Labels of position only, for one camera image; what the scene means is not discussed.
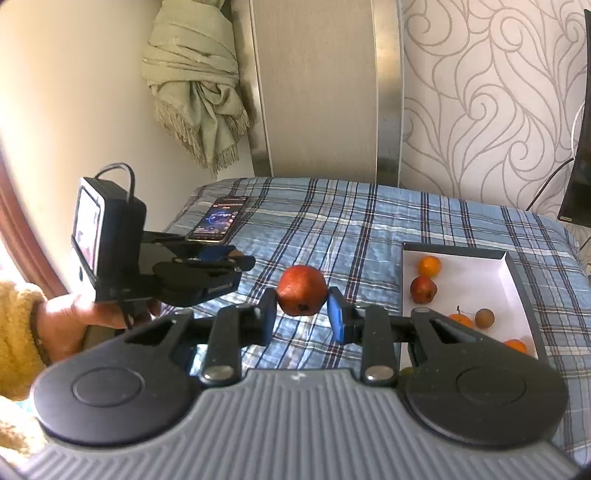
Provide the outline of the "left hand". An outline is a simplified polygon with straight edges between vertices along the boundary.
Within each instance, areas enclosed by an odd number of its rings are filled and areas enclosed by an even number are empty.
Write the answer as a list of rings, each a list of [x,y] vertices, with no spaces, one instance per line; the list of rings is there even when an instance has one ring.
[[[157,300],[149,300],[143,312],[128,317],[116,303],[94,303],[82,295],[62,295],[35,306],[35,343],[43,363],[52,365],[80,353],[90,327],[125,329],[126,322],[140,325],[159,313]]]

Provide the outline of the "yellow sleeve forearm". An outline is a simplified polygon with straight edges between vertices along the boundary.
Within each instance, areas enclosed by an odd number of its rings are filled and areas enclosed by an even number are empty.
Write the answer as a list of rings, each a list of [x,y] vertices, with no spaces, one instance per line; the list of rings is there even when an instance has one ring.
[[[1,281],[1,396],[9,400],[26,399],[47,366],[47,356],[38,349],[35,326],[45,300],[35,285]]]

